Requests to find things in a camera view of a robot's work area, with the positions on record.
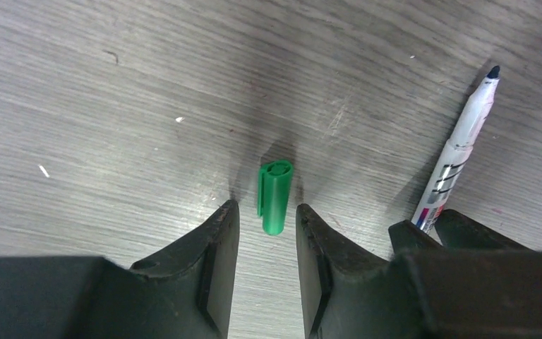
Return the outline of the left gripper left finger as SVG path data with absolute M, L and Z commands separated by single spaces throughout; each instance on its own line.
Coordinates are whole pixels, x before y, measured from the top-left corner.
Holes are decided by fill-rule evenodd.
M 239 205 L 122 268 L 101 256 L 0 257 L 0 338 L 226 338 Z

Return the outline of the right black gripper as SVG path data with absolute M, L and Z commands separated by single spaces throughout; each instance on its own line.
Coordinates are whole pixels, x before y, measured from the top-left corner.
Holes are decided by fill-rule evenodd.
M 453 209 L 434 228 L 447 248 L 499 251 L 445 251 L 408 220 L 389 226 L 390 337 L 542 338 L 542 251 Z

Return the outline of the green clip pen cap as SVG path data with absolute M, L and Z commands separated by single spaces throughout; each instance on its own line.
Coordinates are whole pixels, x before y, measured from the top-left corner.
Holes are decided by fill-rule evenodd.
M 284 229 L 294 167 L 288 160 L 262 165 L 258 172 L 258 216 L 268 235 L 279 235 Z

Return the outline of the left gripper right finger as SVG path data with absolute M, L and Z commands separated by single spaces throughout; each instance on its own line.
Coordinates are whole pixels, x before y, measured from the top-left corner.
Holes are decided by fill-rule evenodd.
M 386 261 L 296 209 L 296 250 L 306 338 L 419 338 L 421 310 L 407 264 Z

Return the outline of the green clip cap marker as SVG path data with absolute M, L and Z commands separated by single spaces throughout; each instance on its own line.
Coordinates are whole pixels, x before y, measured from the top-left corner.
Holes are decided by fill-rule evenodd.
M 466 101 L 411 219 L 421 231 L 432 230 L 452 193 L 493 106 L 499 82 L 500 66 L 494 66 Z

